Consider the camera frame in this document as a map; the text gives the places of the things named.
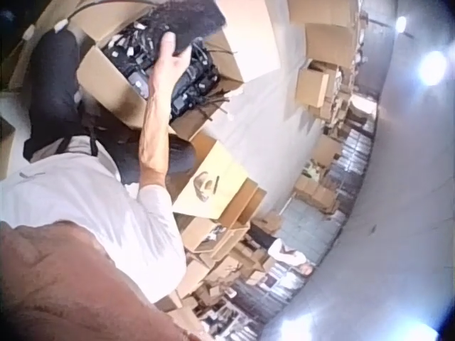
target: wire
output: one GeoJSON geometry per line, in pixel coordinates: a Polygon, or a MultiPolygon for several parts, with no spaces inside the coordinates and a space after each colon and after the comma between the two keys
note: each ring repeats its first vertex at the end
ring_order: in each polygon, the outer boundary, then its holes
{"type": "Polygon", "coordinates": [[[72,17],[74,17],[76,14],[84,11],[85,9],[89,9],[90,7],[96,6],[96,5],[101,5],[101,4],[111,4],[115,2],[124,2],[124,3],[133,3],[133,4],[147,4],[147,5],[154,5],[158,6],[159,4],[154,3],[153,1],[150,0],[94,0],[93,2],[90,2],[88,4],[82,5],[81,7],[78,7],[77,9],[74,10],[69,16],[68,20],[70,20],[72,17]]]}

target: warehouse floor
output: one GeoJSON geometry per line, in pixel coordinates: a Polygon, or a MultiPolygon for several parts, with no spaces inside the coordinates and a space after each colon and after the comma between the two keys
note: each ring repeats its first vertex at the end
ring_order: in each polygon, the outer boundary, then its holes
{"type": "MultiPolygon", "coordinates": [[[[290,25],[286,1],[267,0],[267,5],[281,69],[245,84],[244,93],[227,105],[230,117],[219,111],[204,128],[267,191],[259,213],[283,208],[321,134],[321,122],[294,103],[298,70],[306,62],[304,32],[290,25]]],[[[10,170],[24,165],[21,149],[29,134],[26,111],[17,103],[11,94],[0,98],[2,114],[17,129],[10,170]]]]}

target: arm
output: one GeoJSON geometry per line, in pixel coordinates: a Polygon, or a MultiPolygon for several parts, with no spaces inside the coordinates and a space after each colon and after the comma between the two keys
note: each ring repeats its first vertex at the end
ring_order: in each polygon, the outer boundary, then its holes
{"type": "Polygon", "coordinates": [[[188,68],[191,47],[174,57],[176,36],[166,33],[160,46],[159,59],[150,77],[152,94],[147,102],[144,125],[139,140],[139,188],[148,185],[165,187],[169,162],[168,123],[173,89],[188,68]]]}

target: box flap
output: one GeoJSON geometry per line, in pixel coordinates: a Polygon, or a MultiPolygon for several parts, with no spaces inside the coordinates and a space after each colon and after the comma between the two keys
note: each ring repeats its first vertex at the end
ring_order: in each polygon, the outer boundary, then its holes
{"type": "MultiPolygon", "coordinates": [[[[93,1],[82,1],[81,5],[90,2],[93,1]]],[[[154,7],[153,4],[146,5],[128,1],[100,4],[81,11],[71,21],[95,42],[105,42],[113,34],[154,7]]]]}
{"type": "Polygon", "coordinates": [[[146,101],[128,83],[128,80],[93,46],[77,69],[80,86],[103,107],[126,125],[142,128],[146,101]]]}

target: cardboard box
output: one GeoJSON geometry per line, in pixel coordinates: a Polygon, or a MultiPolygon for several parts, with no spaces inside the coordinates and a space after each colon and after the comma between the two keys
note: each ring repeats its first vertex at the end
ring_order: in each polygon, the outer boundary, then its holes
{"type": "Polygon", "coordinates": [[[323,23],[350,28],[359,13],[358,0],[288,0],[288,6],[295,25],[323,23]]]}
{"type": "Polygon", "coordinates": [[[176,218],[178,229],[181,231],[184,247],[193,252],[210,252],[215,242],[203,243],[204,239],[217,227],[217,223],[207,218],[179,215],[176,218]]]}
{"type": "Polygon", "coordinates": [[[221,292],[219,286],[210,288],[207,285],[202,285],[195,291],[194,296],[202,302],[203,305],[210,307],[215,305],[220,300],[223,293],[221,292]]]}
{"type": "Polygon", "coordinates": [[[154,304],[159,310],[167,313],[176,309],[183,307],[182,300],[178,296],[176,291],[173,291],[166,297],[163,297],[161,300],[154,304]]]}
{"type": "Polygon", "coordinates": [[[173,211],[184,215],[217,220],[247,179],[246,170],[234,162],[226,148],[215,139],[200,132],[192,140],[196,164],[189,174],[173,177],[168,191],[173,198],[173,211]],[[210,183],[210,197],[198,196],[196,182],[203,187],[210,183]]]}
{"type": "Polygon", "coordinates": [[[308,59],[351,67],[357,50],[357,28],[309,23],[305,31],[308,59]]]}
{"type": "Polygon", "coordinates": [[[242,225],[235,223],[235,225],[229,229],[223,236],[223,240],[217,245],[217,248],[213,250],[210,255],[214,260],[219,261],[235,247],[235,245],[243,239],[247,231],[250,229],[250,225],[242,225]]]}
{"type": "Polygon", "coordinates": [[[277,261],[274,258],[268,256],[267,259],[262,262],[261,267],[264,269],[265,273],[268,273],[276,263],[277,261]]]}
{"type": "Polygon", "coordinates": [[[282,227],[282,218],[276,212],[270,211],[265,217],[252,219],[251,223],[274,235],[282,227]]]}
{"type": "Polygon", "coordinates": [[[248,202],[247,206],[244,208],[242,213],[238,218],[238,222],[240,224],[247,224],[251,218],[256,214],[258,211],[262,201],[265,199],[267,195],[267,191],[263,190],[262,188],[258,188],[257,191],[254,193],[250,201],[248,202]]]}
{"type": "Polygon", "coordinates": [[[258,263],[262,263],[267,258],[267,251],[264,249],[257,249],[253,252],[252,260],[258,263]]]}
{"type": "Polygon", "coordinates": [[[208,293],[210,294],[211,298],[216,298],[216,297],[222,295],[221,287],[220,286],[214,286],[214,287],[212,287],[212,288],[210,288],[208,290],[208,293]]]}
{"type": "Polygon", "coordinates": [[[281,63],[266,0],[216,2],[226,17],[226,26],[206,41],[214,50],[232,52],[212,53],[221,74],[246,83],[278,70],[281,63]]]}
{"type": "Polygon", "coordinates": [[[201,341],[214,341],[214,339],[205,331],[202,323],[190,307],[171,311],[168,315],[171,316],[177,326],[189,331],[196,337],[199,337],[201,341]]]}
{"type": "Polygon", "coordinates": [[[237,243],[237,245],[235,245],[234,249],[238,250],[241,254],[244,254],[248,258],[252,258],[253,257],[254,250],[252,250],[251,248],[247,247],[242,242],[237,243]]]}
{"type": "Polygon", "coordinates": [[[251,256],[244,255],[238,249],[233,249],[230,251],[229,255],[239,261],[242,264],[241,269],[253,269],[256,265],[256,261],[251,258],[251,256]]]}
{"type": "Polygon", "coordinates": [[[311,158],[322,167],[329,167],[336,156],[343,152],[343,145],[327,135],[321,135],[311,158]]]}
{"type": "Polygon", "coordinates": [[[248,178],[229,205],[225,208],[218,219],[218,222],[224,227],[231,228],[239,219],[258,189],[258,184],[248,178]]]}
{"type": "MultiPolygon", "coordinates": [[[[127,126],[136,129],[142,128],[146,100],[134,90],[100,48],[105,46],[115,33],[152,7],[153,5],[131,2],[106,3],[81,11],[72,19],[72,24],[80,27],[96,42],[96,46],[88,51],[77,70],[77,79],[81,87],[127,126]]],[[[221,89],[238,90],[241,86],[241,82],[223,77],[213,93],[221,89]]],[[[211,117],[219,110],[213,105],[201,109],[206,115],[195,109],[172,123],[173,129],[181,138],[190,141],[202,129],[207,117],[211,117]]]]}
{"type": "Polygon", "coordinates": [[[10,123],[0,117],[0,180],[8,175],[9,159],[13,148],[14,131],[10,123]]]}
{"type": "Polygon", "coordinates": [[[324,72],[328,75],[328,84],[326,90],[326,101],[332,102],[338,89],[336,87],[336,76],[340,72],[340,68],[337,65],[321,62],[319,60],[313,60],[309,66],[312,70],[324,72]]]}
{"type": "Polygon", "coordinates": [[[323,72],[301,69],[297,80],[296,101],[302,105],[322,107],[328,86],[328,75],[323,72]]]}
{"type": "Polygon", "coordinates": [[[240,269],[241,276],[246,280],[245,283],[250,286],[258,284],[267,274],[260,270],[255,269],[240,269]]]}
{"type": "Polygon", "coordinates": [[[210,268],[205,264],[196,259],[191,259],[186,268],[185,276],[177,286],[177,294],[185,298],[194,292],[209,272],[210,268]]]}
{"type": "Polygon", "coordinates": [[[327,101],[324,101],[320,108],[312,107],[311,105],[308,106],[308,112],[317,119],[321,119],[325,122],[330,122],[333,119],[332,104],[327,101]]]}
{"type": "Polygon", "coordinates": [[[215,267],[205,279],[209,282],[216,282],[220,278],[228,277],[232,272],[236,271],[238,267],[239,261],[228,255],[217,265],[215,265],[215,267]]]}
{"type": "Polygon", "coordinates": [[[183,307],[191,308],[191,310],[194,310],[198,307],[198,301],[193,296],[189,296],[182,300],[182,304],[183,307]]]}
{"type": "Polygon", "coordinates": [[[327,210],[330,207],[333,207],[336,201],[336,192],[323,186],[319,186],[313,197],[311,197],[311,201],[316,208],[320,210],[327,210]]]}
{"type": "Polygon", "coordinates": [[[305,175],[300,175],[296,184],[294,185],[294,190],[297,196],[304,201],[309,199],[316,193],[319,183],[305,175]]]}

